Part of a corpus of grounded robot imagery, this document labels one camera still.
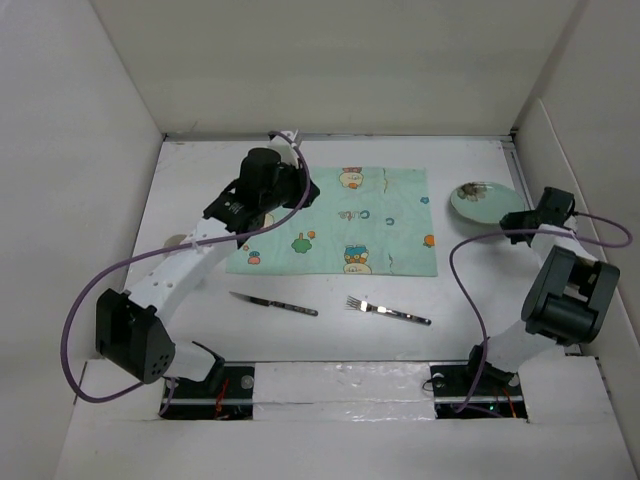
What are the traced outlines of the green floral plate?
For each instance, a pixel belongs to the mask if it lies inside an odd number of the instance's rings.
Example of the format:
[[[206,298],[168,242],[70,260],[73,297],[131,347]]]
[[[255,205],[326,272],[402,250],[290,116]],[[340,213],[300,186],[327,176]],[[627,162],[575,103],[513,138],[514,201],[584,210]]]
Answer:
[[[498,224],[509,213],[525,210],[521,196],[496,182],[468,182],[450,195],[450,204],[462,217],[481,224]]]

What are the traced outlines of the green cartoon print cloth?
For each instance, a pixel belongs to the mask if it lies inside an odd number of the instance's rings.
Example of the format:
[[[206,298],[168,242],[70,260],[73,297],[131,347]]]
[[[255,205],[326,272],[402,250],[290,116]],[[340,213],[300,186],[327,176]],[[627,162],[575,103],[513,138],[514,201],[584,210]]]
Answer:
[[[248,240],[227,272],[437,276],[425,170],[314,167],[311,176],[320,190],[312,205]]]

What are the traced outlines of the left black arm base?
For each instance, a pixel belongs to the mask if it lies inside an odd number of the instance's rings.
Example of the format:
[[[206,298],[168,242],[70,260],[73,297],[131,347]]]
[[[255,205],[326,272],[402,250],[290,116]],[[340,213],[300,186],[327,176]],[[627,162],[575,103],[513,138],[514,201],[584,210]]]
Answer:
[[[255,364],[228,363],[211,384],[177,380],[165,386],[160,417],[165,420],[245,421],[253,419]]]

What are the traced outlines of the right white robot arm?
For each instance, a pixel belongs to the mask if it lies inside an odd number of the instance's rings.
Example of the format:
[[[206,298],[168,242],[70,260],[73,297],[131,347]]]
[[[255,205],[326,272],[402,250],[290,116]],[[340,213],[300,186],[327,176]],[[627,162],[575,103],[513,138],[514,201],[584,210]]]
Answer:
[[[598,336],[620,269],[577,240],[577,216],[573,194],[547,187],[535,209],[500,220],[511,243],[524,242],[537,254],[540,270],[520,319],[472,348],[462,369],[471,392],[483,394],[508,383],[524,363],[556,346],[588,344]]]

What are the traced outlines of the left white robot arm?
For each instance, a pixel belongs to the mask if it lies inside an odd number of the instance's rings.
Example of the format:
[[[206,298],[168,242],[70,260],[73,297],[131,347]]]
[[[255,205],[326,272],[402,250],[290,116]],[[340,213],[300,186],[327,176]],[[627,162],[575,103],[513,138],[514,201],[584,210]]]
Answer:
[[[223,382],[220,357],[195,341],[173,341],[171,317],[216,265],[266,229],[267,214],[306,208],[318,194],[294,146],[270,142],[251,149],[238,178],[204,209],[178,250],[127,291],[108,289],[98,298],[98,353],[143,384],[174,377],[201,396],[216,394]]]

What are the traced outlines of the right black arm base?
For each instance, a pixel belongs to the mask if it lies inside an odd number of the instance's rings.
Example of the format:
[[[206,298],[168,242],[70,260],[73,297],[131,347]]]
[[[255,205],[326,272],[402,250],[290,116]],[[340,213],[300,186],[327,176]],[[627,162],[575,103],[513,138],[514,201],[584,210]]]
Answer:
[[[524,394],[515,376],[512,383],[500,384],[481,377],[466,407],[474,376],[467,372],[465,362],[434,362],[429,364],[422,390],[433,396],[438,420],[449,419],[528,419]]]

